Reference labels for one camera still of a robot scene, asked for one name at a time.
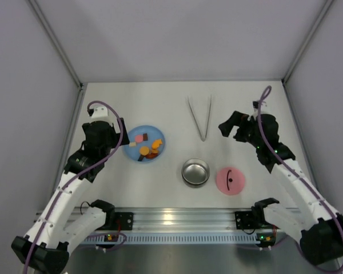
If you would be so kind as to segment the metal tongs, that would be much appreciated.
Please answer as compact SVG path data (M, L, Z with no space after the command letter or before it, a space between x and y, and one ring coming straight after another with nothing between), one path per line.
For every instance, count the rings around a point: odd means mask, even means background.
M202 125L202 120L198 116L198 113L193 107L192 100L190 97L187 97L187 103L188 103L188 108L192 116L192 120L194 122L194 125L197 129L198 135L200 137L200 140L202 142L205 142L207 137L208 137L208 132L209 132L209 124L210 124L210 117L211 117L211 112L212 112L212 102L213 98L210 95L208 99L208 104L207 104L207 113L206 113L206 119L205 119L205 125Z

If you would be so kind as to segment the dark brown stick food piece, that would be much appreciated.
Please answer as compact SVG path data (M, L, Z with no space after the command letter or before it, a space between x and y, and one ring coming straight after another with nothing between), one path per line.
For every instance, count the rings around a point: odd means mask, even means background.
M143 161L144 157L145 157L144 155L140 155L139 158L138 158L138 161L139 162Z

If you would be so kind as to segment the orange round food piece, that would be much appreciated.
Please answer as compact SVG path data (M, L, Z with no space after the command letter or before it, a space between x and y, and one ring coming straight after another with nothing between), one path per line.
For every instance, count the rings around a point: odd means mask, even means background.
M143 155L143 156L146 156L146 155L148 155L148 154L150 153L150 149L149 149L148 146L142 146L142 147L140 147L140 149L139 149L139 153L140 153L141 155Z

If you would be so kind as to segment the blue plastic plate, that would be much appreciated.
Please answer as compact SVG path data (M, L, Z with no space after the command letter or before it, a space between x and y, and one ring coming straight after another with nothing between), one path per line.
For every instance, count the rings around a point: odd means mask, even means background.
M132 161L138 162L138 163L151 163L151 162L157 160L158 158L160 158L161 155L163 154L164 150L165 150L166 138L165 138L164 134L162 133L162 131L159 130L158 128L154 127L154 126L150 126L150 125L138 126L138 127L133 128L132 130L128 131L127 134L128 134L130 143L135 142L135 137L137 135L143 135L143 134L148 135L148 141L143 141L141 143L137 143L137 145L135 147L130 147L128 144L123 148L123 152L129 160L132 160ZM156 139L162 139L163 145L161 146L161 148L159 150L152 150L151 144ZM150 149L150 152L151 151L158 151L159 155L155 159L144 158L143 161L139 162L138 158L141 155L139 153L139 149L142 146L148 146Z

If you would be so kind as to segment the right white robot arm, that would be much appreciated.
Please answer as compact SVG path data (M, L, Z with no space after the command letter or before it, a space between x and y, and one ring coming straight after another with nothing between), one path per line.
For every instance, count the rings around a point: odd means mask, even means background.
M233 127L237 128L234 139L256 149L259 162L284 187L301 213L296 216L277 199L267 198L252 206L258 222L284 231L313 265L343 257L343 215L318 192L295 155L280 142L276 118L235 111L218 126L224 137L230 135Z

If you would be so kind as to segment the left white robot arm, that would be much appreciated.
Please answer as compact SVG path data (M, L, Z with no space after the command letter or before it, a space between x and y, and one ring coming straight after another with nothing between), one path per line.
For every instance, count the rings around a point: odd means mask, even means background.
M98 120L85 123L85 140L67 160L60 182L46 208L25 236L17 236L11 248L29 268L42 273L61 273L71 253L95 230L111 230L115 207L103 200L92 202L87 211L68 224L81 196L92 186L105 162L120 146L130 143L122 118L120 132L112 124Z

